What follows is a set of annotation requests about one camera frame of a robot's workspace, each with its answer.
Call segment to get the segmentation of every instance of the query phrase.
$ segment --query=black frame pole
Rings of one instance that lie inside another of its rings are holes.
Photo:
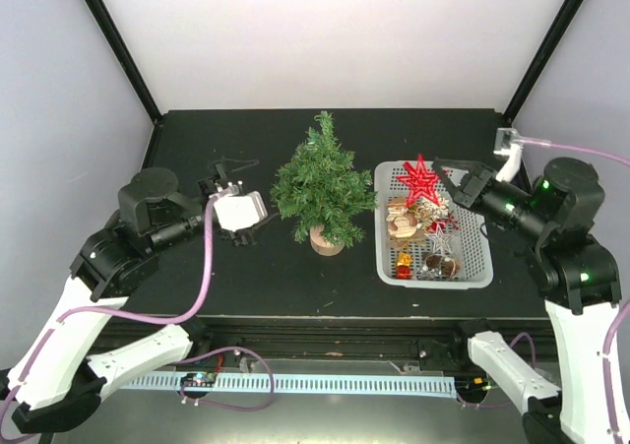
[[[508,124],[512,124],[514,119],[516,119],[517,114],[525,104],[528,96],[532,92],[538,77],[542,73],[544,66],[551,58],[555,47],[560,42],[562,35],[566,32],[573,21],[578,9],[580,9],[580,5],[584,0],[564,0],[562,3],[562,7],[558,14],[556,15],[553,23],[551,23],[551,27],[547,31],[546,36],[542,40],[538,51],[535,53],[534,59],[528,68],[528,71],[525,73],[523,80],[516,89],[516,92],[512,96],[512,100],[508,104],[508,107],[503,112],[505,116],[506,122]]]
[[[138,70],[131,53],[129,53],[129,49],[127,48],[127,45],[125,45],[125,41],[111,19],[111,16],[105,7],[105,3],[103,3],[102,0],[85,1],[90,8],[90,11],[92,11],[92,14],[96,19],[100,30],[107,39],[107,42],[109,42],[109,46],[116,55],[120,66],[125,71],[125,74],[138,95],[140,102],[145,107],[147,114],[149,114],[149,117],[151,117],[154,124],[158,123],[162,118],[158,105],[156,104],[154,97],[151,95],[145,80],[142,78],[140,70]]]

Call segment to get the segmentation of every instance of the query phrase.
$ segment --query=glitter star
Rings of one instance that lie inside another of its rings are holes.
[[[440,255],[446,255],[453,252],[451,247],[451,240],[453,240],[453,234],[447,234],[442,230],[442,226],[437,224],[433,232],[427,232],[424,234],[427,239],[433,243],[432,252]]]
[[[417,164],[412,167],[406,161],[403,167],[408,175],[398,176],[398,180],[409,188],[407,197],[407,207],[409,208],[415,200],[420,197],[425,198],[435,205],[440,205],[440,200],[435,192],[435,185],[439,181],[437,174],[426,168],[422,154],[417,156]]]

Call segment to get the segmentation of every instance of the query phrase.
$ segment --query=wooden tree stand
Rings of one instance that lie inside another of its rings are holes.
[[[322,237],[322,229],[323,227],[311,227],[311,246],[313,250],[317,252],[319,255],[325,255],[330,257],[332,255],[339,254],[343,249],[344,245],[335,245],[331,244],[327,240]]]

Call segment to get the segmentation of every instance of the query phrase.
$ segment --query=gray plastic basket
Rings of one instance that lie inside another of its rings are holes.
[[[449,210],[459,222],[459,229],[447,225],[446,232],[453,234],[451,247],[453,257],[460,259],[462,268],[452,279],[436,280],[401,280],[396,278],[396,261],[398,251],[388,245],[387,232],[387,204],[392,198],[406,196],[409,189],[401,183],[397,176],[407,174],[403,168],[404,161],[384,161],[376,167],[374,172],[374,189],[378,192],[377,208],[374,212],[376,223],[376,270],[383,282],[389,285],[400,285],[409,288],[438,288],[438,289],[468,289],[483,288],[492,282],[492,260],[488,241],[481,235],[480,227],[484,222],[483,216],[471,213],[453,203],[450,195],[442,183],[436,185],[437,192],[449,200]],[[450,169],[449,174],[455,184],[459,184],[464,172]],[[413,242],[406,252],[413,257],[412,269],[422,265],[422,253],[431,252],[429,240]]]

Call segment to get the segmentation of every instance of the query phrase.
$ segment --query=white wall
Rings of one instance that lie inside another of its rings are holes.
[[[163,111],[502,111],[562,1],[104,0]]]
[[[152,124],[83,0],[0,0],[0,368],[27,351]]]
[[[558,45],[515,126],[522,133],[630,157],[630,7],[628,0],[586,0]],[[591,162],[606,201],[594,234],[617,259],[630,299],[630,187],[628,168],[606,159],[527,148],[531,175],[554,157]],[[619,339],[630,406],[630,324]]]

